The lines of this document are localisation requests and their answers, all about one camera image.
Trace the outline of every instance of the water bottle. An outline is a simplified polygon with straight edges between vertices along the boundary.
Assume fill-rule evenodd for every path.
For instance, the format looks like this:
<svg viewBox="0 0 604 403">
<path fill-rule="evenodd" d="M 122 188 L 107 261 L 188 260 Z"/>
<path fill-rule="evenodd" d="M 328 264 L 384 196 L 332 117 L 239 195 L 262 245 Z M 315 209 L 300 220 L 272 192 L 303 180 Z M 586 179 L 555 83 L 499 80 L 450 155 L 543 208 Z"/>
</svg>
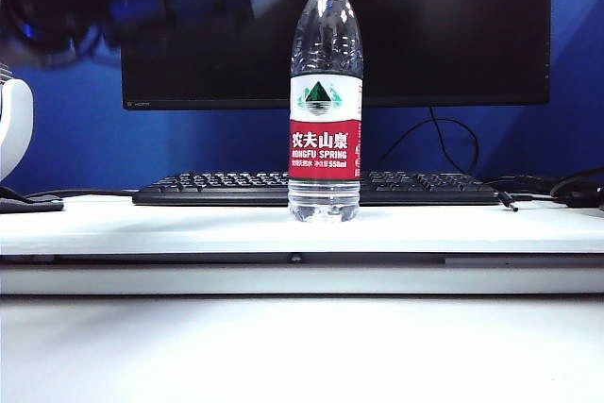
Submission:
<svg viewBox="0 0 604 403">
<path fill-rule="evenodd" d="M 290 94 L 289 207 L 296 219 L 359 211 L 362 44 L 348 0 L 309 0 L 297 24 Z"/>
</svg>

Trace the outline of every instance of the black keyboard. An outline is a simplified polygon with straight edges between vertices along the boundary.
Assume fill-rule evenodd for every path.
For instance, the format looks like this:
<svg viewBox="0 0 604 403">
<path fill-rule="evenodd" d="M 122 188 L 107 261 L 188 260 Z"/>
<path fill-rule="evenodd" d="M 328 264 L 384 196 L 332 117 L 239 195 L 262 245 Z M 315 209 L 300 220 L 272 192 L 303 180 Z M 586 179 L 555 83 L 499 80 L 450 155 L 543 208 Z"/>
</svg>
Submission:
<svg viewBox="0 0 604 403">
<path fill-rule="evenodd" d="M 136 205 L 286 206 L 282 172 L 186 172 L 134 193 Z M 496 205 L 491 186 L 464 174 L 370 172 L 361 176 L 362 206 Z"/>
</svg>

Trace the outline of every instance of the white desk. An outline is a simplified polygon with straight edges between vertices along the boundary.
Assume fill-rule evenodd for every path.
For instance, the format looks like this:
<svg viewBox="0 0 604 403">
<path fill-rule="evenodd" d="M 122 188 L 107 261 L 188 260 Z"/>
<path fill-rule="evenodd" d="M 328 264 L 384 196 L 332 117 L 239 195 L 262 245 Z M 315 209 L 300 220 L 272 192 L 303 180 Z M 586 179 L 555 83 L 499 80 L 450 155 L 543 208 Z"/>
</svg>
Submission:
<svg viewBox="0 0 604 403">
<path fill-rule="evenodd" d="M 63 212 L 0 216 L 0 235 L 1 253 L 22 263 L 0 268 L 4 294 L 604 292 L 604 212 L 547 202 L 518 212 L 363 208 L 350 223 L 312 225 L 284 208 L 85 196 L 67 199 Z M 291 254 L 301 262 L 288 262 Z M 48 257 L 80 261 L 43 264 Z M 82 264 L 86 257 L 121 262 Z"/>
<path fill-rule="evenodd" d="M 3 301 L 3 403 L 601 403 L 604 299 Z"/>
<path fill-rule="evenodd" d="M 0 269 L 0 396 L 3 403 L 601 403 L 604 296 L 443 294 L 602 292 L 603 217 L 535 203 L 517 213 L 364 209 L 349 224 L 314 226 L 285 209 L 133 207 L 114 197 L 69 199 L 65 212 L 3 215 L 2 253 L 25 263 Z M 302 262 L 169 261 L 242 252 L 299 253 Z M 107 254 L 168 261 L 35 264 Z M 367 262 L 355 263 L 357 256 Z M 149 296 L 162 293 L 248 297 Z M 440 295 L 249 297 L 274 293 Z"/>
</svg>

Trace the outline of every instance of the blue wall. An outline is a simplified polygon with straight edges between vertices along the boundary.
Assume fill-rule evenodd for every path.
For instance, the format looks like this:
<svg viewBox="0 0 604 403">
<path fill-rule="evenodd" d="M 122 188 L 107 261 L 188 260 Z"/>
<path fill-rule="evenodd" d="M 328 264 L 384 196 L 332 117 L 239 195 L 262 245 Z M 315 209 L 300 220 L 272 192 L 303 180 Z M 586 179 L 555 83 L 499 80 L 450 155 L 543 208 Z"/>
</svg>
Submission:
<svg viewBox="0 0 604 403">
<path fill-rule="evenodd" d="M 479 176 L 563 175 L 602 165 L 604 143 L 604 0 L 552 0 L 551 102 L 531 107 L 438 108 L 478 134 Z M 35 94 L 32 143 L 3 181 L 21 193 L 73 187 L 138 188 L 183 170 L 287 167 L 288 112 L 128 112 L 118 69 L 84 62 L 74 68 L 17 70 Z M 363 166 L 428 110 L 368 109 Z M 455 159 L 467 165 L 472 141 L 444 126 Z M 402 143 L 388 169 L 450 170 L 432 126 Z"/>
</svg>

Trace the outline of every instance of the computer monitor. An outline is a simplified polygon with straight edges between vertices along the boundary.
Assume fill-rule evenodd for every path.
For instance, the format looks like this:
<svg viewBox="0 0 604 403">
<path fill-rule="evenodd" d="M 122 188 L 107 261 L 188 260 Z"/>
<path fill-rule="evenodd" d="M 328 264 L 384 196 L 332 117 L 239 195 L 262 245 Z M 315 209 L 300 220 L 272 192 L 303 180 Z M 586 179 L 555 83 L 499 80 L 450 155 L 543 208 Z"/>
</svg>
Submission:
<svg viewBox="0 0 604 403">
<path fill-rule="evenodd" d="M 208 15 L 152 52 L 124 46 L 125 109 L 287 108 L 306 1 L 265 2 L 253 19 Z M 548 101 L 550 0 L 350 1 L 363 39 L 364 107 Z"/>
</svg>

